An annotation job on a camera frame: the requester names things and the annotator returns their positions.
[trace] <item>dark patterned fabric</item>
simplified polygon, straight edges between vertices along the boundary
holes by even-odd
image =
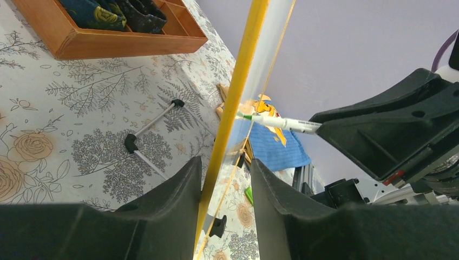
[[[60,0],[60,2],[80,28],[125,31],[126,17],[115,0]]]
[[[167,17],[152,0],[116,0],[127,17],[128,26],[136,33],[159,34]]]

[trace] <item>metal frame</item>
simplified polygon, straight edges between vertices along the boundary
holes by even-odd
[[[193,112],[191,112],[191,110],[189,110],[185,106],[185,102],[183,102],[180,99],[174,99],[174,100],[172,100],[171,105],[169,107],[167,107],[163,112],[161,112],[158,116],[156,116],[150,123],[148,123],[147,125],[142,127],[142,129],[140,129],[137,133],[128,134],[128,136],[124,140],[124,146],[126,147],[128,152],[130,154],[137,154],[137,156],[139,156],[140,159],[142,159],[144,162],[146,162],[148,164],[148,166],[150,166],[155,172],[157,172],[157,174],[159,174],[164,180],[169,179],[169,176],[167,176],[165,173],[163,173],[158,167],[156,167],[156,165],[154,165],[154,163],[152,163],[145,155],[143,155],[139,151],[137,146],[134,144],[134,142],[144,132],[148,131],[150,129],[150,127],[153,124],[155,124],[160,118],[162,118],[167,112],[169,112],[171,109],[173,109],[176,106],[183,108],[188,114],[190,114],[196,120],[196,122],[198,122],[200,125],[202,125],[207,131],[209,131],[209,133],[211,135],[213,135],[215,137],[215,134],[213,133],[213,131],[210,130],[210,128],[208,126],[206,126],[203,122],[201,122],[198,119],[198,117]]]

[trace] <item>white plastic part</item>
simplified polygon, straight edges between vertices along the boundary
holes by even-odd
[[[157,117],[155,117],[150,123],[148,123],[146,126],[144,126],[142,129],[140,129],[137,133],[135,133],[134,135],[136,137],[139,137],[143,132],[145,132],[146,130],[150,129],[150,127],[156,122],[158,121],[159,118],[163,117],[167,112],[169,112],[169,110],[171,110],[172,108],[175,107],[175,104],[171,104],[168,108],[166,108],[166,110],[164,110],[161,114],[159,114]]]
[[[278,127],[284,130],[294,132],[315,134],[317,129],[322,125],[320,123],[296,120],[290,118],[274,118],[272,116],[254,115],[252,121],[264,126]]]
[[[167,180],[169,179],[169,177],[166,176],[165,173],[161,172],[160,169],[158,169],[158,167],[156,167],[147,157],[145,157],[145,155],[143,155],[139,150],[136,150],[134,151],[135,154],[137,154],[140,159],[142,159],[144,162],[146,162],[148,164],[148,166],[150,166],[155,172],[157,172],[161,177],[163,177],[164,180]]]

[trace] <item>blue cloth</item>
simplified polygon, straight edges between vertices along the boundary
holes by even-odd
[[[160,34],[166,15],[153,0],[116,0],[127,17],[128,26],[136,33]]]
[[[126,18],[114,0],[60,0],[80,28],[124,31]]]
[[[247,133],[251,122],[248,120],[237,120],[234,123],[233,134],[229,142],[235,145],[241,142],[245,136],[240,133]],[[294,132],[283,130],[285,146],[279,140],[276,133],[267,127],[254,123],[248,137],[255,158],[261,160],[271,171],[280,171],[287,168],[306,166],[311,163],[311,158],[306,154]]]

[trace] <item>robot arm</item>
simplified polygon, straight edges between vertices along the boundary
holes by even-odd
[[[449,66],[437,72],[417,69],[373,98],[311,121],[322,123],[317,134],[375,180],[457,197],[459,41]]]

